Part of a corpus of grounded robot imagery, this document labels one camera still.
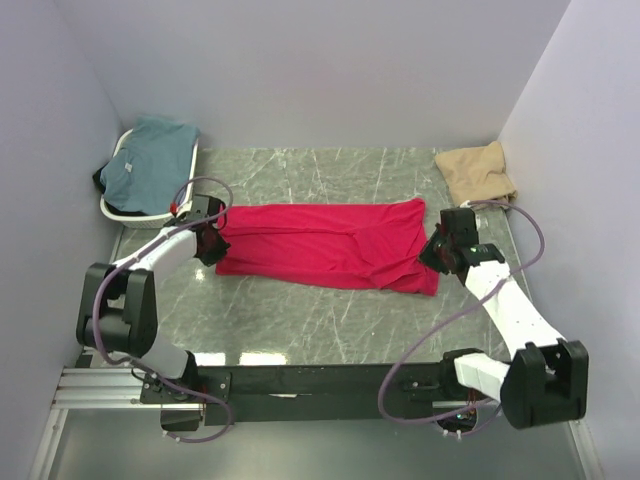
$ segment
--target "pink garment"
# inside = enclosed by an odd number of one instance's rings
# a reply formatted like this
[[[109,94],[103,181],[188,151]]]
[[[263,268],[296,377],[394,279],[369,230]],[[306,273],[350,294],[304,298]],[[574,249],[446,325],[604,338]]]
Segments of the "pink garment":
[[[263,275],[321,287],[435,295],[438,274],[418,263],[427,242],[421,199],[387,205],[233,207],[219,275]]]

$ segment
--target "cable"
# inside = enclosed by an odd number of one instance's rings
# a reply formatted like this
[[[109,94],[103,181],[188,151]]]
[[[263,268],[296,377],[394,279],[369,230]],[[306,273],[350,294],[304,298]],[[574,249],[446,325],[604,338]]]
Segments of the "cable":
[[[100,283],[100,286],[98,287],[98,291],[96,292],[96,297],[93,301],[93,309],[92,309],[92,317],[91,317],[91,325],[93,328],[93,340],[95,342],[96,345],[96,350],[98,350],[98,352],[100,353],[100,355],[102,356],[102,358],[104,359],[105,362],[107,362],[109,365],[120,365],[124,362],[131,362],[131,364],[133,366],[135,366],[136,368],[139,368],[140,370],[143,370],[144,372],[152,375],[152,374],[156,374],[157,380],[159,380],[160,382],[162,382],[164,385],[166,385],[167,387],[180,392],[182,394],[186,394],[186,395],[192,395],[194,397],[198,397],[198,398],[202,398],[203,400],[205,400],[206,403],[215,403],[217,405],[220,405],[224,408],[226,414],[227,414],[227,423],[226,425],[224,425],[218,432],[214,433],[213,435],[210,435],[208,437],[204,437],[204,438],[182,438],[179,437],[178,435],[174,434],[174,433],[168,433],[167,435],[171,438],[173,438],[174,440],[176,440],[177,442],[183,442],[183,443],[204,443],[204,442],[208,442],[210,440],[215,440],[216,438],[224,435],[227,430],[229,430],[229,428],[231,427],[231,425],[233,424],[233,411],[231,410],[231,407],[224,402],[223,400],[220,400],[217,397],[214,397],[212,395],[206,394],[206,393],[202,393],[202,392],[197,392],[195,390],[191,390],[189,388],[186,387],[182,387],[179,385],[176,385],[175,383],[171,382],[170,380],[162,377],[161,375],[158,375],[156,372],[154,372],[151,368],[147,367],[146,365],[144,365],[142,362],[140,362],[139,360],[132,358],[132,357],[123,357],[120,358],[118,360],[114,360],[113,358],[111,358],[109,356],[109,353],[107,352],[107,350],[104,347],[104,342],[102,341],[102,335],[100,333],[100,326],[99,326],[99,319],[100,319],[100,306],[102,305],[102,298],[104,297],[105,291],[107,290],[107,287],[109,286],[109,284],[111,283],[111,281],[123,270],[126,270],[127,268],[129,268],[130,266],[132,266],[133,264],[137,263],[140,261],[141,258],[144,258],[145,256],[149,255],[149,253],[151,253],[152,251],[154,251],[156,248],[158,248],[162,243],[164,243],[166,240],[168,240],[169,238],[173,237],[174,235],[177,235],[178,233],[184,231],[184,230],[188,230],[192,227],[195,227],[197,225],[201,225],[203,223],[209,223],[212,222],[224,215],[227,214],[227,212],[229,211],[229,209],[231,208],[231,206],[233,205],[233,192],[231,191],[231,187],[229,185],[227,185],[225,182],[223,182],[222,180],[219,180],[217,178],[214,177],[205,177],[205,176],[200,176],[200,177],[194,177],[189,179],[187,182],[185,182],[180,189],[176,192],[176,195],[173,199],[173,203],[175,203],[177,201],[178,196],[182,193],[182,191],[187,188],[187,185],[189,185],[190,183],[194,183],[200,180],[209,180],[215,183],[218,183],[220,185],[222,185],[222,187],[224,187],[224,189],[227,191],[227,193],[229,194],[229,203],[225,206],[225,208],[223,208],[222,210],[220,210],[220,212],[216,213],[215,215],[211,215],[209,217],[205,217],[205,218],[201,218],[199,220],[187,223],[185,225],[180,225],[178,228],[175,228],[174,230],[171,230],[170,232],[168,232],[167,234],[165,234],[162,237],[158,237],[156,240],[154,240],[153,242],[151,242],[149,245],[147,245],[146,248],[144,248],[137,257],[134,258],[130,258],[129,260],[127,260],[126,262],[124,262],[123,264],[117,266],[115,269],[113,269],[105,278],[104,280],[102,280],[102,283]]]
[[[521,213],[527,220],[529,220],[529,222],[531,223],[531,225],[535,229],[536,233],[538,234],[538,239],[540,240],[540,248],[538,250],[538,253],[531,260],[529,260],[528,262],[523,263],[519,267],[511,269],[510,272],[509,272],[509,277],[511,277],[512,275],[514,275],[516,273],[519,273],[519,272],[523,271],[526,268],[529,268],[531,265],[533,265],[538,260],[540,260],[540,258],[542,257],[542,255],[544,253],[545,246],[546,246],[545,240],[544,240],[544,234],[542,233],[542,229],[540,228],[538,223],[535,221],[535,219],[531,215],[529,215],[529,213],[527,213],[525,210],[523,210],[520,207],[517,207],[515,205],[511,205],[511,204],[506,203],[506,202],[500,202],[498,200],[478,200],[478,201],[468,202],[468,205],[483,205],[483,204],[499,205],[501,207],[513,208],[515,211],[517,211],[518,213]],[[385,397],[385,395],[387,393],[387,389],[389,388],[389,385],[391,385],[391,382],[393,381],[393,378],[396,376],[396,374],[398,373],[398,371],[400,370],[402,365],[409,359],[409,357],[411,355],[413,355],[413,353],[428,338],[430,338],[433,335],[435,335],[437,332],[442,330],[444,327],[446,327],[450,323],[458,320],[459,318],[462,318],[465,315],[467,315],[467,314],[469,314],[471,312],[474,312],[477,309],[479,309],[482,305],[484,305],[487,301],[489,301],[494,295],[496,295],[498,293],[498,291],[500,291],[500,289],[507,282],[507,279],[509,277],[503,278],[502,280],[500,280],[496,284],[496,286],[487,295],[482,297],[478,302],[474,303],[470,307],[465,308],[464,310],[459,311],[458,313],[454,313],[453,315],[451,315],[450,317],[448,317],[447,319],[445,319],[444,321],[442,321],[438,325],[436,325],[433,328],[431,328],[431,330],[429,330],[427,333],[425,333],[416,343],[414,343],[411,347],[409,347],[409,349],[404,354],[402,354],[400,359],[396,363],[394,363],[392,365],[391,369],[389,369],[389,372],[384,377],[384,380],[382,381],[382,384],[380,385],[380,389],[378,390],[378,411],[380,412],[380,415],[382,415],[383,418],[385,418],[387,420],[391,420],[391,421],[399,423],[399,424],[403,424],[403,425],[425,425],[425,424],[428,424],[428,423],[436,422],[438,420],[444,420],[445,418],[449,418],[449,417],[452,417],[454,415],[458,415],[459,413],[468,412],[469,410],[473,410],[477,406],[484,405],[484,404],[487,404],[487,403],[492,401],[491,399],[484,399],[484,400],[481,400],[479,402],[476,402],[473,405],[467,405],[466,407],[458,408],[457,410],[451,410],[451,411],[449,411],[447,413],[442,413],[442,414],[439,414],[439,415],[432,415],[432,416],[426,417],[426,418],[412,418],[412,419],[394,417],[394,416],[390,415],[386,411],[386,409],[384,408],[384,397]],[[486,425],[488,423],[490,423],[498,415],[499,409],[500,409],[500,407],[498,407],[496,409],[494,414],[492,414],[492,416],[489,418],[489,420],[487,420],[485,423],[483,423],[481,425],[481,427],[478,427],[478,428],[476,428],[474,430],[471,430],[470,432],[466,432],[465,435],[468,435],[468,434],[471,434],[472,432],[484,429],[486,427]]]

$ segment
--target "lavender wall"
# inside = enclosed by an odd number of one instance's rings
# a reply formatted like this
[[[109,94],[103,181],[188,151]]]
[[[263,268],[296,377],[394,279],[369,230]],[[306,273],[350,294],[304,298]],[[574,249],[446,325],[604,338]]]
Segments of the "lavender wall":
[[[126,125],[218,146],[495,140],[569,0],[55,0]]]
[[[607,478],[637,478],[640,3],[573,0],[500,139],[548,251],[536,304],[591,354],[588,424]],[[523,258],[535,235],[512,218]]]
[[[120,125],[53,3],[0,3],[0,476],[20,479],[78,351],[84,270],[113,244],[90,177]]]

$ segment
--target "folded teal cloth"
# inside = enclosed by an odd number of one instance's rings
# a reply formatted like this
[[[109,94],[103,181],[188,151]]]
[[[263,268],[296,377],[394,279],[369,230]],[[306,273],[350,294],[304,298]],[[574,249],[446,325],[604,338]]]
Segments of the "folded teal cloth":
[[[189,179],[198,129],[141,116],[118,153],[102,169],[105,201],[123,212],[160,215]]]

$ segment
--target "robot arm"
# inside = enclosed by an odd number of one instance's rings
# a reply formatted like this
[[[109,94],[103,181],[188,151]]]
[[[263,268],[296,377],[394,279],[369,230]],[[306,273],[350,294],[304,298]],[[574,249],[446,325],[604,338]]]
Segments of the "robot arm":
[[[157,331],[155,290],[156,284],[191,258],[198,258],[206,266],[211,266],[224,257],[229,244],[211,224],[201,224],[171,237],[168,235],[183,224],[214,215],[222,206],[224,204],[217,198],[195,195],[191,211],[170,221],[149,242],[158,237],[167,238],[150,254],[138,259],[145,245],[114,264],[93,264],[85,275],[76,328],[78,342],[95,347],[90,320],[98,287],[114,268],[135,259],[136,262],[117,276],[105,292],[99,320],[104,345],[107,351],[114,353],[114,357],[140,359],[162,377],[176,380],[186,387],[196,386],[198,375],[193,354],[173,345]],[[123,306],[113,306],[112,302],[121,297],[124,297]]]
[[[454,273],[483,304],[504,339],[511,364],[479,351],[450,352],[456,381],[498,400],[516,428],[582,418],[586,411],[588,354],[567,342],[529,301],[499,250],[480,244],[470,208],[440,213],[441,223],[420,254],[420,261]]]

